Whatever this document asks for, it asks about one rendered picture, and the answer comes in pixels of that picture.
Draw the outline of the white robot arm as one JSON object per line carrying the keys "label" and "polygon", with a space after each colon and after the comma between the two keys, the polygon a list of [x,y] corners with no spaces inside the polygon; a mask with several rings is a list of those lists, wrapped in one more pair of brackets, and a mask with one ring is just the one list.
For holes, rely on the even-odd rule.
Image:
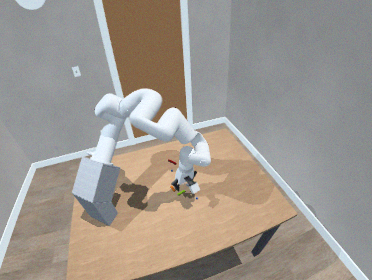
{"label": "white robot arm", "polygon": [[158,123],[152,122],[161,105],[161,95],[150,89],[137,90],[124,99],[106,94],[97,104],[95,115],[110,123],[102,130],[96,152],[94,151],[94,154],[87,152],[92,155],[90,159],[114,165],[111,161],[115,147],[125,118],[130,116],[130,122],[134,127],[162,141],[171,141],[175,136],[181,144],[188,144],[196,135],[190,142],[195,150],[190,146],[184,146],[180,150],[179,170],[182,173],[190,173],[193,165],[208,166],[211,158],[207,141],[191,127],[177,108],[168,109]]}

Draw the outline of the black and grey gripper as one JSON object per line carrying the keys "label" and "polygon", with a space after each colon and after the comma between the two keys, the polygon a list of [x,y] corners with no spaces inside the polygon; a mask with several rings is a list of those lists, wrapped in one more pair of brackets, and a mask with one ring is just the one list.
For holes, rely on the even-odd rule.
{"label": "black and grey gripper", "polygon": [[171,184],[175,187],[177,191],[179,191],[179,188],[180,188],[179,186],[186,183],[186,181],[184,180],[184,177],[189,176],[192,180],[194,180],[194,177],[196,176],[196,174],[197,174],[197,171],[194,171],[194,168],[193,168],[193,171],[190,172],[190,174],[182,173],[178,168],[176,171],[175,180]]}

